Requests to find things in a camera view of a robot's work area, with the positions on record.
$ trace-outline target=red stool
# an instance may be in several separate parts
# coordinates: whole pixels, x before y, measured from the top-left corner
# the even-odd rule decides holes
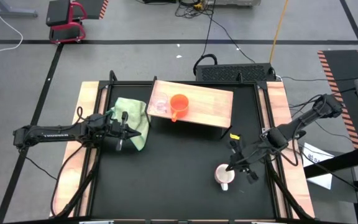
[[[81,9],[82,17],[73,18],[75,6]],[[50,1],[47,14],[50,41],[55,44],[80,42],[86,36],[82,26],[82,20],[86,17],[84,7],[78,2],[70,2],[70,0]]]

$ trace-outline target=white mug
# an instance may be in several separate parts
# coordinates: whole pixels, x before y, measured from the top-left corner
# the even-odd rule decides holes
[[[234,180],[234,170],[226,171],[228,164],[221,164],[215,170],[215,180],[217,183],[221,184],[222,190],[228,190],[228,183]]]

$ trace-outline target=wooden table edge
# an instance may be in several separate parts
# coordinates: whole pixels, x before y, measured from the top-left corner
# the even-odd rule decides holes
[[[83,82],[81,84],[80,94],[78,95],[77,105],[83,107],[83,116],[88,116],[93,113],[94,106],[96,103],[96,95],[98,92],[99,82]],[[287,123],[291,121],[291,113],[288,107],[287,96],[285,94],[284,86],[282,82],[268,82],[268,94],[270,98],[270,105],[272,108],[273,119],[275,125],[278,126],[282,123]],[[104,113],[104,102],[106,100],[107,89],[102,90],[99,113]],[[264,93],[260,89],[259,97],[262,107],[262,115],[264,117],[265,127],[269,127],[269,122],[267,118],[266,104],[264,100]],[[70,154],[80,146],[78,142],[68,142],[65,149],[65,155],[63,161],[70,156]],[[286,156],[290,159],[293,159],[293,154],[291,151],[284,152]],[[55,213],[58,213],[64,208],[67,202],[71,199],[72,195],[76,192],[79,183],[81,172],[83,168],[83,163],[85,159],[85,149],[81,149],[79,153],[73,157],[73,159],[67,163],[67,166],[64,168],[61,181],[58,185],[58,190],[56,196],[53,200],[53,206]],[[94,159],[94,150],[91,153],[91,159],[89,160],[89,169],[92,166]],[[293,194],[296,201],[303,207],[305,212],[310,216],[314,216],[313,205],[311,203],[308,186],[306,183],[305,173],[303,172],[303,166],[300,164],[297,167],[291,166],[286,160],[283,159],[285,180],[288,186],[289,191]],[[276,186],[276,192],[278,197],[278,207],[280,211],[280,216],[286,218],[285,206],[283,195],[280,189]],[[86,214],[88,208],[88,198],[90,193],[90,185],[83,194],[83,198],[80,206],[80,215],[83,216]]]

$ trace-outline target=orange mug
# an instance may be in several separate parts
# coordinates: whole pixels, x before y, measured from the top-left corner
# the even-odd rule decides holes
[[[189,110],[189,99],[183,94],[176,94],[170,100],[171,113],[173,122],[176,122],[178,118],[186,116]]]

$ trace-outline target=white paper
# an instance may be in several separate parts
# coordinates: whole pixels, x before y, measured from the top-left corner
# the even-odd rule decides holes
[[[321,162],[333,157],[333,155],[331,155],[330,153],[324,152],[323,150],[318,149],[308,143],[305,143],[303,146],[304,146],[303,147],[304,154],[307,155],[309,159],[313,160],[313,162]],[[309,161],[307,158],[305,158],[305,155],[302,155],[303,167],[312,165],[313,163]],[[317,177],[309,178],[308,181],[320,185],[322,187],[325,187],[328,190],[331,190],[332,179],[333,176],[331,174],[324,174]]]

